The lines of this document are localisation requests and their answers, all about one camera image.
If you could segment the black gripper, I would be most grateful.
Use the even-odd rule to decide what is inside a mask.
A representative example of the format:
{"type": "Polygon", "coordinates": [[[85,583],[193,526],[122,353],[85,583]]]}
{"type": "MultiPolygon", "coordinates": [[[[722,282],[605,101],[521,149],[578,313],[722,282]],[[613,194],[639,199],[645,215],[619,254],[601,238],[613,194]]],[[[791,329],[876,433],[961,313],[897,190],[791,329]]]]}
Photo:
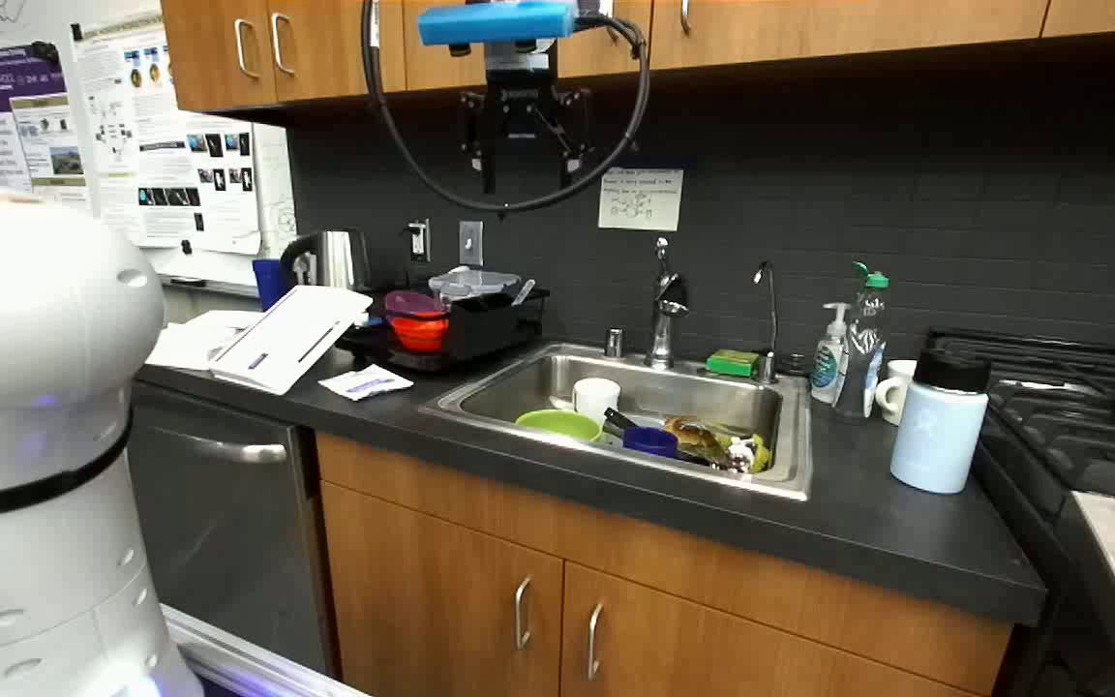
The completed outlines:
{"type": "Polygon", "coordinates": [[[588,94],[559,88],[559,45],[549,39],[488,42],[484,94],[464,94],[469,157],[484,194],[497,194],[497,143],[553,140],[561,174],[586,171],[588,94]]]}

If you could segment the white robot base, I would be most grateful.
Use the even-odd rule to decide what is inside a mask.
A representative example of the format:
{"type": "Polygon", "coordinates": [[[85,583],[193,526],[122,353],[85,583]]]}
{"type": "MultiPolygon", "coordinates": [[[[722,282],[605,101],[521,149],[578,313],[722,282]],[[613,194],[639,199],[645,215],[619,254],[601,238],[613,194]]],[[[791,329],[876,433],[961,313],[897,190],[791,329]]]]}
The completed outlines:
{"type": "Polygon", "coordinates": [[[205,697],[126,473],[131,380],[157,329],[134,242],[0,184],[0,697],[205,697]]]}

